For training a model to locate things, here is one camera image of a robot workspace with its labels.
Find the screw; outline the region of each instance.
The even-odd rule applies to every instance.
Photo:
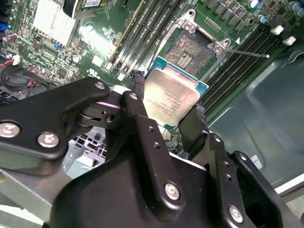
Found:
[[[137,95],[136,94],[130,94],[130,97],[133,98],[134,100],[138,100]]]
[[[165,191],[166,191],[167,196],[171,200],[178,200],[180,197],[180,191],[174,184],[166,183]]]
[[[243,222],[243,216],[241,215],[241,212],[235,207],[235,206],[229,206],[229,213],[232,216],[232,218],[238,222],[242,223]]]
[[[97,82],[97,83],[95,84],[95,86],[96,86],[98,89],[105,89],[104,84],[102,84],[101,82]]]
[[[217,135],[215,135],[214,138],[217,142],[220,142],[220,138]]]
[[[247,161],[247,158],[244,155],[240,154],[240,156],[241,156],[241,159],[243,159],[244,161]]]
[[[45,132],[38,137],[38,143],[42,147],[53,148],[59,144],[59,138],[52,132]]]
[[[214,50],[215,50],[215,52],[220,52],[221,48],[220,47],[216,47]]]
[[[190,25],[185,25],[185,29],[188,31],[190,29]]]
[[[0,136],[4,138],[12,138],[20,133],[20,128],[14,123],[1,123]]]

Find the heatsink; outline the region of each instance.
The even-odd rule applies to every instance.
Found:
[[[66,15],[59,4],[51,0],[39,0],[33,23],[38,34],[67,47],[76,26],[76,20]]]

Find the capacitor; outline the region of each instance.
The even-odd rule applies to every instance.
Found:
[[[40,66],[36,65],[36,66],[33,66],[31,69],[30,69],[30,72],[32,73],[38,73],[40,71]]]
[[[250,9],[254,9],[258,6],[258,0],[251,0],[248,2],[248,7]]]
[[[80,55],[74,55],[72,58],[74,63],[79,63],[81,61],[81,56]]]
[[[93,28],[92,25],[87,25],[87,26],[85,27],[85,29],[86,29],[87,32],[92,32],[94,28]]]
[[[2,38],[2,40],[5,42],[12,42],[16,39],[18,39],[18,35],[16,33],[6,35],[5,37]]]
[[[268,21],[268,17],[265,15],[259,15],[257,18],[258,18],[259,22],[262,24],[265,24]]]
[[[301,3],[298,1],[292,1],[289,3],[288,8],[292,11],[298,11],[301,8]]]
[[[304,16],[304,8],[300,8],[298,11],[294,12],[294,14],[297,17],[303,17]]]

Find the blue connector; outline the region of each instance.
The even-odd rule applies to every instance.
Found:
[[[3,22],[0,22],[0,31],[5,31],[5,30],[8,30],[9,28],[9,25],[8,24],[5,24]]]
[[[56,51],[60,51],[61,48],[62,48],[62,44],[60,44],[60,43],[55,44],[54,49],[55,49]]]

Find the motherboard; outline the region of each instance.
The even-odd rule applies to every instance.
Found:
[[[14,0],[2,16],[1,56],[18,55],[19,67],[60,84],[90,76],[130,89],[160,57],[209,86],[198,102],[211,119],[302,38],[302,6],[288,0]],[[167,143],[180,144],[177,128]]]

